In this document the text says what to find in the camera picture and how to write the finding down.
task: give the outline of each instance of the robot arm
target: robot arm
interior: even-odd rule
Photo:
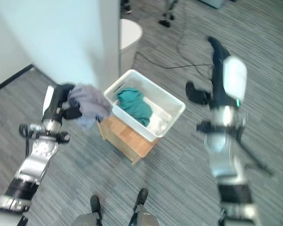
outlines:
[[[245,64],[215,38],[208,41],[214,48],[213,95],[209,106],[211,122],[202,122],[197,130],[206,133],[204,146],[209,153],[211,172],[218,184],[222,217],[220,226],[260,226],[244,168],[235,155],[236,138],[241,136],[246,118],[239,114],[244,100],[247,70]]]
[[[51,158],[57,153],[58,145],[70,140],[67,132],[60,131],[62,118],[81,116],[78,108],[62,109],[63,102],[67,101],[67,95],[73,88],[74,85],[70,84],[48,87],[42,125],[30,126],[30,131],[36,132],[32,152],[17,170],[5,194],[0,196],[0,226],[27,224],[28,219],[22,214],[29,210],[33,195],[46,174]]]

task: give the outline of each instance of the gray cloth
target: gray cloth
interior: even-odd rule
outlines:
[[[95,121],[101,122],[112,113],[112,105],[104,95],[92,85],[78,84],[68,94],[71,107],[80,105],[82,117],[78,123],[83,127],[90,127]]]

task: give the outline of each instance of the white plastic basket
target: white plastic basket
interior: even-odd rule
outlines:
[[[127,87],[137,88],[144,94],[143,100],[150,105],[153,114],[147,127],[117,106],[117,93]],[[104,92],[104,96],[113,105],[112,111],[119,119],[151,142],[163,137],[185,110],[185,104],[181,100],[136,70],[129,70],[123,74]]]

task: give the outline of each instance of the green cloth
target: green cloth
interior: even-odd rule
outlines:
[[[143,126],[148,126],[153,111],[151,107],[144,102],[143,94],[136,88],[124,88],[117,93],[119,100],[118,106],[129,115],[134,117]]]

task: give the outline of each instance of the black shoe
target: black shoe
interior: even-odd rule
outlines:
[[[98,196],[93,195],[90,198],[90,206],[92,213],[97,212],[99,214],[100,221],[102,221],[102,213],[100,211],[100,200]]]
[[[142,188],[137,195],[136,202],[133,208],[133,212],[136,211],[136,208],[139,204],[141,205],[145,204],[147,197],[148,197],[148,190],[146,188]]]
[[[207,105],[210,101],[210,93],[195,89],[194,84],[191,81],[188,81],[186,83],[185,93],[187,95],[187,98],[196,104]]]

